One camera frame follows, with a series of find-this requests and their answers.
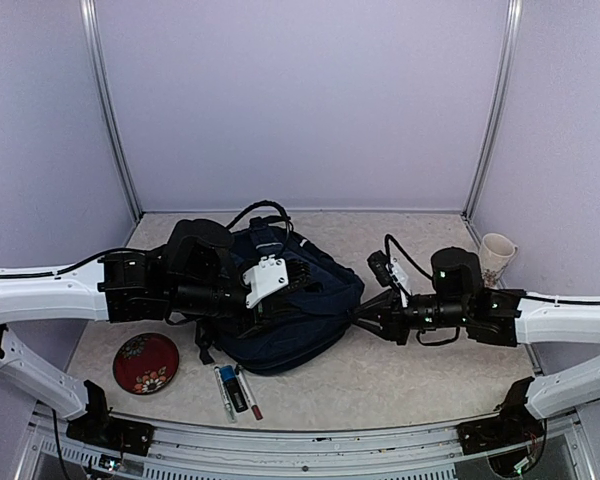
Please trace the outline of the navy blue student backpack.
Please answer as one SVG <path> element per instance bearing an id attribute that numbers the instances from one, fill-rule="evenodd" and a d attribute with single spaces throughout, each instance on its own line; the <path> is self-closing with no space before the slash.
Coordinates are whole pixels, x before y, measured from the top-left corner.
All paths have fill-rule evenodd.
<path id="1" fill-rule="evenodd" d="M 198 317 L 194 341 L 202 364 L 214 362 L 210 350 L 224 352 L 245 370 L 271 376 L 297 368 L 338 342 L 353 321 L 364 283 L 350 268 L 337 263 L 279 216 L 253 217 L 246 229 L 233 234 L 231 255 L 238 267 L 251 266 L 263 256 L 280 253 L 285 260 L 310 265 L 310 280 L 294 291 L 275 296 L 290 303 L 290 312 L 267 330 L 240 338 L 228 330 L 231 319 Z"/>

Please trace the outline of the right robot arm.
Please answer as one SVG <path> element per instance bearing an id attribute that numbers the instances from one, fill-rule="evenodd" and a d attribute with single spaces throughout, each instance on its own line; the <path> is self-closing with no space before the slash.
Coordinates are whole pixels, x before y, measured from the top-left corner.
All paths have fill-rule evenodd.
<path id="1" fill-rule="evenodd" d="M 360 305 L 355 324 L 398 345 L 411 333 L 451 329 L 487 345 L 517 347 L 539 343 L 600 345 L 600 297 L 542 296 L 524 290 L 485 286 L 477 254 L 458 247 L 430 259 L 431 294 L 412 294 L 406 274 L 386 252 L 367 260 L 383 286 Z M 531 421 L 540 421 L 600 399 L 600 354 L 548 376 L 515 382 L 491 426 L 503 444 L 515 442 Z"/>

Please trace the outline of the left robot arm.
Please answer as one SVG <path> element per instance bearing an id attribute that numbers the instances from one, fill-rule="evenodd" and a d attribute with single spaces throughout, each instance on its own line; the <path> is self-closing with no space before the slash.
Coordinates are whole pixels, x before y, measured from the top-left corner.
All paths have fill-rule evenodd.
<path id="1" fill-rule="evenodd" d="M 14 333 L 18 322 L 80 320 L 123 323 L 171 314 L 256 318 L 256 307 L 291 283 L 280 253 L 239 272 L 230 230 L 209 219 L 181 220 L 153 250 L 119 248 L 74 265 L 0 269 L 0 375 L 46 403 L 95 442 L 120 434 L 104 391 L 66 376 Z"/>

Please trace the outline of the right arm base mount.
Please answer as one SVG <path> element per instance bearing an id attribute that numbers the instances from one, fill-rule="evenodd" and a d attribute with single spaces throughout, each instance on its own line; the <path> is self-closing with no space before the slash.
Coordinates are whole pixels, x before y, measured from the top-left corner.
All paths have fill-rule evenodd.
<path id="1" fill-rule="evenodd" d="M 543 437 L 544 421 L 526 408 L 533 377 L 518 380 L 509 388 L 495 415 L 462 422 L 456 432 L 464 455 L 504 448 Z"/>

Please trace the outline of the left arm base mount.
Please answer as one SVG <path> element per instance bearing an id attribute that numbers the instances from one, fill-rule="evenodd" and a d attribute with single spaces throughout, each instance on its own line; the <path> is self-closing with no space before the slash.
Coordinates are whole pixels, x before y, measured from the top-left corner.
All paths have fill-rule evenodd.
<path id="1" fill-rule="evenodd" d="M 146 457 L 155 428 L 145 422 L 110 414 L 104 390 L 86 380 L 86 412 L 69 420 L 66 435 L 85 444 Z"/>

